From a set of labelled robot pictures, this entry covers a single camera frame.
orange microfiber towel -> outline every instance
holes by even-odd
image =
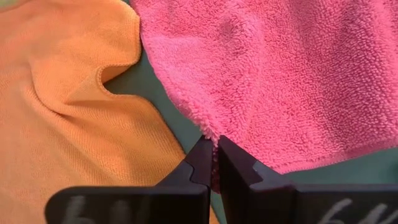
[[[0,27],[0,223],[44,223],[72,185],[153,185],[183,159],[148,101],[102,85],[139,60],[127,4],[23,1]]]

pink towel corner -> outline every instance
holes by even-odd
[[[132,5],[169,98],[215,143],[280,173],[397,145],[397,1]]]

towel fold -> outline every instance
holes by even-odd
[[[398,2],[135,0],[176,107],[280,173],[397,145]]]
[[[73,185],[154,185],[183,159],[147,100],[102,85],[139,60],[139,18],[127,4],[0,10],[0,223],[45,223],[47,200]]]

green tabletop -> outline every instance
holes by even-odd
[[[201,136],[199,129],[182,116],[167,98],[144,50],[138,64],[106,83],[105,87],[116,94],[139,95],[151,101],[160,111],[185,152],[188,152]],[[398,183],[398,150],[389,149],[359,159],[314,170],[294,172],[286,176],[295,182],[308,184]],[[226,224],[219,195],[212,195],[212,206],[220,223]]]

microfiber towel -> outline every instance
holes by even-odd
[[[277,172],[397,145],[398,2],[134,0],[155,74]]]
[[[163,179],[184,154],[161,115],[102,85],[139,60],[136,13],[119,0],[18,3],[0,8],[0,223],[45,223],[69,186]]]

